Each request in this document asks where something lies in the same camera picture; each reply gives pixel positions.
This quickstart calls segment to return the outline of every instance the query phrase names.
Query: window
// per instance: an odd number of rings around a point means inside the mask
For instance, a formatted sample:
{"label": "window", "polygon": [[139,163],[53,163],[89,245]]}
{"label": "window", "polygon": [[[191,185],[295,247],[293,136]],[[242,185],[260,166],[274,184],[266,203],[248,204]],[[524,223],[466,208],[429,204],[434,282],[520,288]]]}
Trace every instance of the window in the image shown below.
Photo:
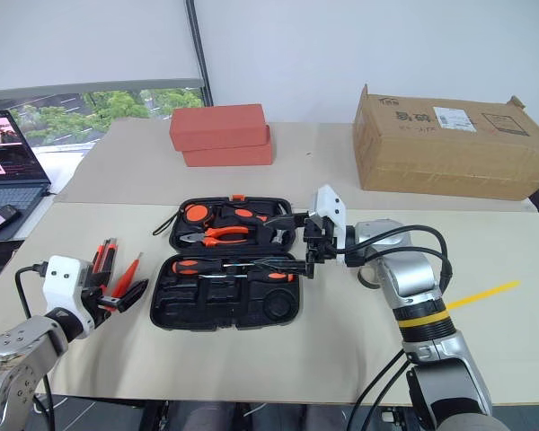
{"label": "window", "polygon": [[31,146],[56,146],[58,151],[87,151],[117,118],[170,119],[175,108],[200,106],[204,102],[199,88],[54,94],[0,101],[0,110],[12,112]]}

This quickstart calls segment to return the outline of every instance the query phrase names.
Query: tool case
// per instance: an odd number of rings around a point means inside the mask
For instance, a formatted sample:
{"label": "tool case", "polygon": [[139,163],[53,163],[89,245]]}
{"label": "tool case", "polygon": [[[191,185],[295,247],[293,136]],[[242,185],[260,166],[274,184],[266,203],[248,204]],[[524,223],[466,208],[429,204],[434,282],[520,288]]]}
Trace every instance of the tool case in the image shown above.
{"label": "tool case", "polygon": [[[252,265],[269,257],[295,259],[288,253],[295,230],[276,231],[263,225],[283,214],[291,214],[291,205],[281,198],[240,195],[183,202],[173,217],[169,238],[179,254],[160,268],[152,322],[167,330],[230,326],[241,330],[291,322],[300,306],[299,276],[270,273]],[[212,272],[196,274],[190,266],[197,261],[219,266],[220,260],[221,269]]]}

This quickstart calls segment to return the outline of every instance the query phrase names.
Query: yellow stripe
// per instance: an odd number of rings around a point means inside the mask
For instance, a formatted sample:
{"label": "yellow stripe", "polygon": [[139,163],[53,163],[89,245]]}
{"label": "yellow stripe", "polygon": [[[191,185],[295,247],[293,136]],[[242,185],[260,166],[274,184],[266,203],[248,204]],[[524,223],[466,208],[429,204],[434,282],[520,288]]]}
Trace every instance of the yellow stripe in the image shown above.
{"label": "yellow stripe", "polygon": [[397,321],[397,325],[400,328],[411,328],[413,326],[427,325],[428,323],[433,323],[434,321],[442,321],[447,317],[449,317],[449,312],[444,310],[443,312],[436,312],[435,314],[430,314],[429,316],[408,319],[407,321]]}
{"label": "yellow stripe", "polygon": [[447,309],[453,310],[454,308],[458,308],[463,305],[467,305],[469,303],[474,303],[475,301],[480,301],[481,299],[485,299],[485,298],[488,298],[489,296],[500,294],[501,292],[505,292],[509,289],[512,289],[513,287],[517,287],[520,284],[521,282],[519,280],[516,280],[510,283],[506,283],[505,285],[493,287],[492,289],[485,290],[484,292],[481,292],[479,294],[467,296],[466,298],[460,299],[459,301],[454,301],[452,303],[449,303],[447,305]]}

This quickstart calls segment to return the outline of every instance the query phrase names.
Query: orange-handled pliers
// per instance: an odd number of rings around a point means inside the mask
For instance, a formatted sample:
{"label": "orange-handled pliers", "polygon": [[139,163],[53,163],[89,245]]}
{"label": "orange-handled pliers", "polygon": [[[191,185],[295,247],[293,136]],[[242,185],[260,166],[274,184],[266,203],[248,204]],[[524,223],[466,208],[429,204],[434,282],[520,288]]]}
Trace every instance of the orange-handled pliers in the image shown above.
{"label": "orange-handled pliers", "polygon": [[224,244],[237,244],[240,242],[246,242],[243,240],[219,240],[220,236],[228,235],[230,233],[242,233],[247,235],[250,230],[246,226],[227,226],[227,227],[210,227],[202,233],[189,233],[180,237],[185,242],[198,242],[202,241],[206,247],[214,247],[216,245]]}

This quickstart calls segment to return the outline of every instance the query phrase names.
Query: brown cardboard box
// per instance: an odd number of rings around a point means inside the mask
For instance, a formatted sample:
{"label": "brown cardboard box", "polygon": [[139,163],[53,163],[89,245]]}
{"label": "brown cardboard box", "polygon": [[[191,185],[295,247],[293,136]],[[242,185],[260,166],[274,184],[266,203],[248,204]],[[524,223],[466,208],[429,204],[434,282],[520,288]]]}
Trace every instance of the brown cardboard box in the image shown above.
{"label": "brown cardboard box", "polygon": [[519,200],[539,189],[539,127],[504,103],[361,93],[361,188]]}

